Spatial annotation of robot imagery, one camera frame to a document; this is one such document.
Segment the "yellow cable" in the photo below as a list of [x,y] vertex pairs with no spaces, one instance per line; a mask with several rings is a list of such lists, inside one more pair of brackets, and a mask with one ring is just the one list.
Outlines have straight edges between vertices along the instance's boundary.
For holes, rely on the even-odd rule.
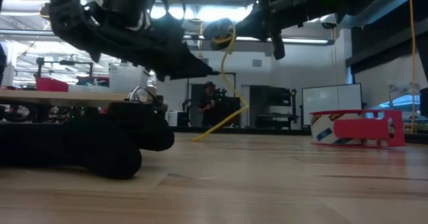
[[218,128],[220,128],[221,126],[223,126],[227,121],[231,120],[233,117],[241,114],[242,112],[246,111],[249,108],[248,103],[245,101],[245,99],[236,91],[236,89],[233,87],[233,84],[231,83],[231,80],[224,74],[224,65],[225,65],[225,60],[227,58],[227,55],[232,54],[233,51],[233,45],[235,44],[235,38],[236,38],[236,30],[235,30],[235,24],[231,23],[232,26],[232,34],[230,37],[226,37],[227,34],[221,36],[221,38],[219,39],[214,39],[213,42],[216,44],[220,44],[220,43],[225,43],[227,41],[230,41],[229,45],[227,46],[225,55],[223,56],[223,59],[221,60],[221,77],[223,78],[224,82],[226,83],[227,87],[231,90],[233,90],[233,92],[235,93],[236,96],[238,96],[238,98],[241,100],[241,103],[243,104],[243,108],[234,112],[233,114],[231,114],[230,116],[228,116],[226,119],[224,119],[223,121],[221,121],[220,123],[218,123],[217,125],[215,125],[214,127],[210,128],[208,131],[206,131],[205,133],[203,133],[202,135],[193,138],[192,141],[198,141],[202,138],[205,138],[206,136],[208,136],[210,133],[212,133],[212,131],[217,130]]
[[415,20],[413,17],[413,0],[409,0],[409,3],[410,3],[410,26],[412,29],[412,112],[413,112],[410,132],[414,133],[415,132],[415,113],[416,113],[416,109],[415,109],[416,37],[415,37]]

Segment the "cap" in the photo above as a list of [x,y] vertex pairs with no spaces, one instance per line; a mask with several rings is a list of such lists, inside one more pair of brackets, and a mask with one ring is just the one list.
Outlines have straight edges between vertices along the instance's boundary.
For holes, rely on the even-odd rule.
[[215,85],[214,85],[214,83],[213,83],[213,82],[208,81],[208,82],[206,82],[206,83],[205,83],[205,85],[204,85],[203,87],[204,87],[204,88],[207,88],[207,87],[211,87],[211,86],[215,86]]

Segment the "white container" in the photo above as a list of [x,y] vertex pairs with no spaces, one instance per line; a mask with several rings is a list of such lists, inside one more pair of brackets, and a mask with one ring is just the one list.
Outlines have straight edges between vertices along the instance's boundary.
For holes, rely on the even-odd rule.
[[363,119],[361,111],[341,112],[334,111],[311,113],[312,144],[329,145],[363,145],[365,139],[359,138],[339,138],[334,134],[334,122],[336,120]]
[[110,92],[128,94],[137,86],[146,86],[148,76],[143,70],[144,68],[141,66],[110,64]]

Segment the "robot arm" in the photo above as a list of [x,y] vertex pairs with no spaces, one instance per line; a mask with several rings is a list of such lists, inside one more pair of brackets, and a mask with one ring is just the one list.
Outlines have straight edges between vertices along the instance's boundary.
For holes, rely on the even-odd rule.
[[[285,56],[281,32],[287,27],[303,23],[331,13],[336,14],[337,23],[348,15],[358,15],[374,0],[255,0],[253,11],[242,21],[236,23],[236,35],[254,37],[261,41],[271,38],[274,45],[274,57],[279,60]],[[218,22],[209,25],[204,31],[205,39],[214,39],[224,34],[218,31]],[[222,49],[222,45],[211,44],[213,49]]]
[[[150,18],[155,1],[104,0],[102,6],[82,6],[80,0],[50,0],[49,20],[58,37],[88,52],[95,62],[105,53],[154,70],[161,81],[165,76],[173,80],[214,74],[183,43],[183,20],[168,11],[160,19]],[[161,1],[167,10],[167,0]]]

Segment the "red object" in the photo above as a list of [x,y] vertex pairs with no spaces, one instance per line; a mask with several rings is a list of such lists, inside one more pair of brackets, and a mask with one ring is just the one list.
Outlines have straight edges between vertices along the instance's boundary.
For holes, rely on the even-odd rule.
[[[378,119],[379,112],[384,113],[382,119]],[[375,139],[377,147],[382,147],[381,141],[385,140],[388,147],[406,146],[403,116],[397,110],[336,110],[315,112],[314,115],[324,114],[366,114],[373,113],[375,118],[334,121],[334,135],[338,138]],[[393,136],[390,136],[389,128],[393,126]]]
[[36,78],[35,89],[37,91],[68,92],[68,84],[50,78]]

